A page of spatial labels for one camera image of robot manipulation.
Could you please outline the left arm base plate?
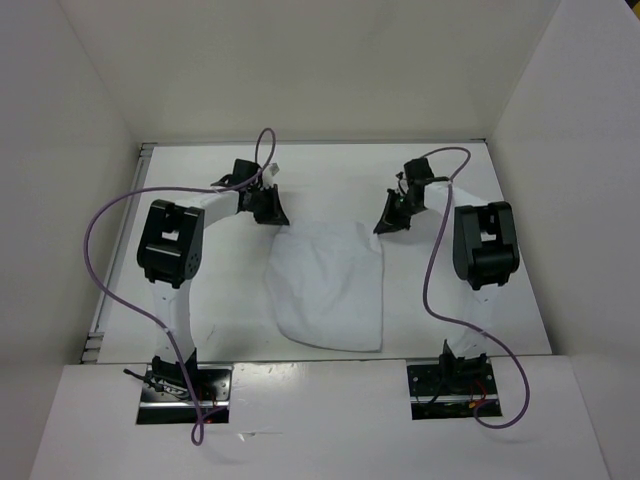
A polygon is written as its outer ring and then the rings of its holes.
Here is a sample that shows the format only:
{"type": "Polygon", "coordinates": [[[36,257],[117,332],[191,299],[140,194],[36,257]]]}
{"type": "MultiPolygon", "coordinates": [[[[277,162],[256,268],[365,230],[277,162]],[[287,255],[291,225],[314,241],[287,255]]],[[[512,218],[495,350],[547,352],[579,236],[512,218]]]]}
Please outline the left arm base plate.
{"type": "MultiPolygon", "coordinates": [[[[148,368],[147,377],[151,374],[148,368]]],[[[199,372],[195,393],[205,424],[227,424],[230,416],[232,368],[205,366],[199,372]]],[[[145,380],[141,389],[137,425],[193,424],[194,403],[185,387],[166,381],[145,380]]]]}

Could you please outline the aluminium table frame rail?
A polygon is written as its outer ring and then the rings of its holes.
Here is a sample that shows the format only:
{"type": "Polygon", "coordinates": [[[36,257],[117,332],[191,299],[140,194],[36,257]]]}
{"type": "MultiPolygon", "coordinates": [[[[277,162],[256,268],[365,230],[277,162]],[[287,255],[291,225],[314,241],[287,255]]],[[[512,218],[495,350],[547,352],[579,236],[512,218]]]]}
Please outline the aluminium table frame rail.
{"type": "MultiPolygon", "coordinates": [[[[142,143],[139,147],[138,158],[136,161],[136,169],[134,172],[133,180],[130,185],[131,190],[137,189],[143,182],[148,168],[149,159],[152,156],[155,143],[142,143]]],[[[114,246],[112,248],[111,257],[107,265],[106,273],[103,277],[103,283],[108,286],[112,279],[114,272],[120,268],[121,261],[119,260],[119,253],[121,250],[121,244],[124,238],[130,234],[130,220],[129,214],[131,209],[131,200],[126,199],[124,201],[123,213],[119,224],[118,233],[115,237],[114,246]]],[[[108,296],[100,290],[94,316],[91,327],[88,331],[82,355],[80,357],[81,364],[97,364],[99,358],[99,352],[101,350],[102,342],[106,332],[106,321],[103,319],[105,316],[105,308],[108,305],[108,296]]]]}

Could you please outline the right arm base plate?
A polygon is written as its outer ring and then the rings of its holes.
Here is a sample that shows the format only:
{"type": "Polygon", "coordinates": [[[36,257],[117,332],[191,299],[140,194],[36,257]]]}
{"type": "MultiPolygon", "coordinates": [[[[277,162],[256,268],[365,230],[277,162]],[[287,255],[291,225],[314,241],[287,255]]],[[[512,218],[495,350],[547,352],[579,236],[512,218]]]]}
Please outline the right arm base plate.
{"type": "Polygon", "coordinates": [[[413,362],[406,373],[414,421],[472,418],[476,407],[481,418],[502,416],[490,363],[446,376],[437,362],[413,362]]]}

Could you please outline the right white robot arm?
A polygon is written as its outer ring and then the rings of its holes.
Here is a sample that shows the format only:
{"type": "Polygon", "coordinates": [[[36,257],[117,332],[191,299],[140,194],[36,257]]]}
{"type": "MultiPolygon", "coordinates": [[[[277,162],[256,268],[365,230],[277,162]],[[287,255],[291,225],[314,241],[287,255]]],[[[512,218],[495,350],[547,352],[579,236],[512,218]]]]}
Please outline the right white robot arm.
{"type": "Polygon", "coordinates": [[[454,180],[469,163],[453,173],[436,175],[426,155],[404,164],[396,175],[397,187],[388,196],[376,234],[407,230],[414,216],[428,209],[438,212],[441,223],[429,255],[423,283],[423,306],[433,318],[462,328],[458,340],[445,340],[438,358],[433,397],[471,391],[486,371],[486,344],[499,346],[509,357],[514,352],[490,332],[490,316],[501,289],[520,266],[519,243],[511,205],[506,201],[478,200],[457,188],[454,180]],[[466,285],[464,315],[454,318],[434,310],[429,287],[435,261],[448,225],[453,226],[451,259],[454,273],[466,285]]]}

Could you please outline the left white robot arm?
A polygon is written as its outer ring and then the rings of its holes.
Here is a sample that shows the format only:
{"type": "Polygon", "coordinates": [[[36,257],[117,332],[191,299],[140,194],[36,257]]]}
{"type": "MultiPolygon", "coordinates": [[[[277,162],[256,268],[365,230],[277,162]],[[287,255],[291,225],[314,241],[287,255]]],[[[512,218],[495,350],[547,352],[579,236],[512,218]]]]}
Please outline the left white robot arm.
{"type": "Polygon", "coordinates": [[[148,382],[176,399],[199,387],[197,348],[190,324],[191,283],[203,261],[204,232],[214,223],[249,212],[260,225],[287,226],[274,177],[279,167],[237,159],[231,173],[204,193],[179,202],[151,203],[137,250],[137,263],[162,323],[148,382]]]}

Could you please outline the white skirt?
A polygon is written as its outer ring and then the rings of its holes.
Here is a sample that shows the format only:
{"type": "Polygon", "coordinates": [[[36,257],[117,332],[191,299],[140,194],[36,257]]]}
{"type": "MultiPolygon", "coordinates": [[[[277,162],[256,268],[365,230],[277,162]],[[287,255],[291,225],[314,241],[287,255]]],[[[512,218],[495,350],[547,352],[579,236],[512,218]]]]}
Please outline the white skirt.
{"type": "Polygon", "coordinates": [[[384,257],[355,221],[296,221],[274,237],[265,281],[275,323],[313,348],[377,353],[383,344],[384,257]]]}

